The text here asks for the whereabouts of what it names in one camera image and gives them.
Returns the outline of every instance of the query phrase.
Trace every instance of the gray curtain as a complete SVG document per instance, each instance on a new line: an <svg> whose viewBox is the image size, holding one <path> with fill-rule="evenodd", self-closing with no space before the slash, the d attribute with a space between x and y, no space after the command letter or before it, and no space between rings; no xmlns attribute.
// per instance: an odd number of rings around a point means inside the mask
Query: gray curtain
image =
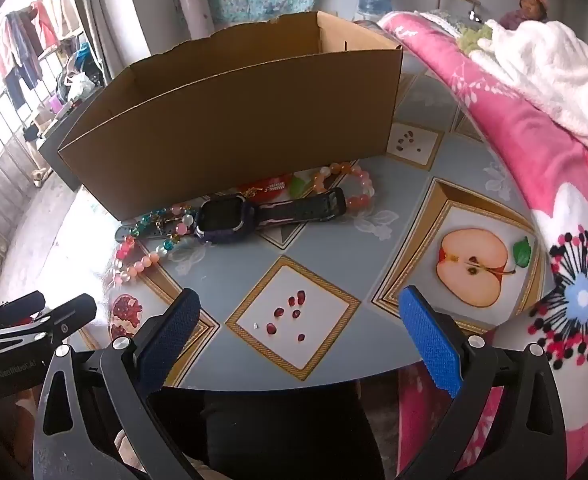
<svg viewBox="0 0 588 480"><path fill-rule="evenodd" d="M105 83L109 83L125 64L107 26L101 0L75 0L75 3L94 59L103 70Z"/></svg>

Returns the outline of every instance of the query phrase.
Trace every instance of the halved apple image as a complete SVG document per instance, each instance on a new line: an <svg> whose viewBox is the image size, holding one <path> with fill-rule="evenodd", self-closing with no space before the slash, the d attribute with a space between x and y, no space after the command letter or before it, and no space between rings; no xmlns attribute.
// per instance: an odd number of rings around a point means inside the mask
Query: halved apple image
<svg viewBox="0 0 588 480"><path fill-rule="evenodd" d="M508 250L485 229L459 229L440 243L436 274L459 300L477 308L492 306L501 295Z"/></svg>

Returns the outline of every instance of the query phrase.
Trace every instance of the black watch strap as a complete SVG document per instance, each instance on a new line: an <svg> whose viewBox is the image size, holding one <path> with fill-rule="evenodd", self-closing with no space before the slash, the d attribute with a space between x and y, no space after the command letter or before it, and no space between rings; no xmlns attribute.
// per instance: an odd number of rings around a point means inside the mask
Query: black watch strap
<svg viewBox="0 0 588 480"><path fill-rule="evenodd" d="M324 222L347 211L345 195L340 187L297 200L286 200L256 206L256 229L300 222Z"/></svg>

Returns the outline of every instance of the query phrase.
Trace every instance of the watch screen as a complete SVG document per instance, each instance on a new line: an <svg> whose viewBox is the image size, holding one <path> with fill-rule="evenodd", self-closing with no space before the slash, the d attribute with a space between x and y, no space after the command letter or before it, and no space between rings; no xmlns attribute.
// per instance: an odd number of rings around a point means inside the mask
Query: watch screen
<svg viewBox="0 0 588 480"><path fill-rule="evenodd" d="M243 199L235 196L226 200L205 202L200 210L199 228L203 232L227 231L238 227L243 216Z"/></svg>

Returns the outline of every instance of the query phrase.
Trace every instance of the blue gripper pad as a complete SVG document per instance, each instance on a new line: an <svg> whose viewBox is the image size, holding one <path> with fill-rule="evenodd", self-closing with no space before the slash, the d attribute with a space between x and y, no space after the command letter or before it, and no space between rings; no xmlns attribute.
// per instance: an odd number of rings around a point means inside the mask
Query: blue gripper pad
<svg viewBox="0 0 588 480"><path fill-rule="evenodd" d="M437 388L447 390L453 399L463 384L460 356L417 288L408 286L401 290L398 312Z"/></svg>
<svg viewBox="0 0 588 480"><path fill-rule="evenodd" d="M191 333L194 332L199 316L200 298L190 288L183 289L167 311L160 316L158 325L152 329L151 340L144 347L137 363L137 387L143 399L161 389Z"/></svg>

